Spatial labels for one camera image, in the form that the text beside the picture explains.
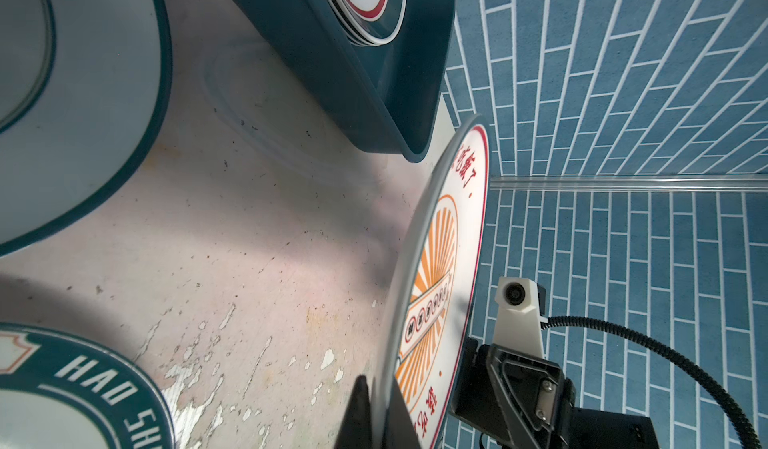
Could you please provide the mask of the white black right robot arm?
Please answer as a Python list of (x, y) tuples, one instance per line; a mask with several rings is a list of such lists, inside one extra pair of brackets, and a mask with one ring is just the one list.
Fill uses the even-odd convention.
[(502, 448), (657, 448), (650, 418), (578, 408), (559, 365), (465, 340), (450, 413)]

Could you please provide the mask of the green lettered rim plate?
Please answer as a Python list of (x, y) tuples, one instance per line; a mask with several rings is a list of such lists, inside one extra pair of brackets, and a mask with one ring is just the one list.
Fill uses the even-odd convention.
[(4, 448), (173, 448), (157, 386), (105, 346), (50, 329), (1, 325)]

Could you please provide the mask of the teal plastic bin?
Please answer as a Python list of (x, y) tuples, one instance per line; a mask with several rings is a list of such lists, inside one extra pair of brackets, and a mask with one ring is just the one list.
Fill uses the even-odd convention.
[(356, 148), (424, 159), (455, 0), (401, 0), (400, 29), (379, 46), (353, 42), (334, 0), (233, 1)]

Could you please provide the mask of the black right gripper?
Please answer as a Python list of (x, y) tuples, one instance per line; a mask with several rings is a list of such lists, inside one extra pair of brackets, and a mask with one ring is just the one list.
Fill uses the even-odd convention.
[[(465, 339), (449, 413), (502, 448), (570, 448), (572, 388), (559, 366)], [(335, 449), (371, 449), (365, 375), (352, 386)]]

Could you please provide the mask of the white plate green flower outline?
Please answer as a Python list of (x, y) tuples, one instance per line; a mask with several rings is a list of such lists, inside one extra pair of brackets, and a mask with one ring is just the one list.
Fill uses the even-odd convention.
[(168, 107), (164, 0), (1, 0), (1, 251), (94, 211), (136, 172)]

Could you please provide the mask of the green striped rim plate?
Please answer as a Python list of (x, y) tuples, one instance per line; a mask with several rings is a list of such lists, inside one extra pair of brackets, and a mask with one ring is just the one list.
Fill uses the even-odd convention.
[(327, 0), (347, 39), (357, 47), (392, 43), (403, 24), (407, 0)]

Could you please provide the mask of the orange sunburst plate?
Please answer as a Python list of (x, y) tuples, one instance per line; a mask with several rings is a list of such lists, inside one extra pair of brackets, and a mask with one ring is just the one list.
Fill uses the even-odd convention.
[(371, 386), (375, 448), (384, 448), (393, 388), (402, 393), (420, 448), (438, 441), (470, 320), (490, 156), (486, 122), (474, 114), (451, 138), (416, 206), (382, 320)]

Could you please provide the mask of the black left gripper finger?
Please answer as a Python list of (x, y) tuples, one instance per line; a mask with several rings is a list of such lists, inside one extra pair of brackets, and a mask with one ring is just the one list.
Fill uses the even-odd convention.
[(420, 442), (399, 388), (391, 391), (383, 437), (385, 449), (419, 449)]

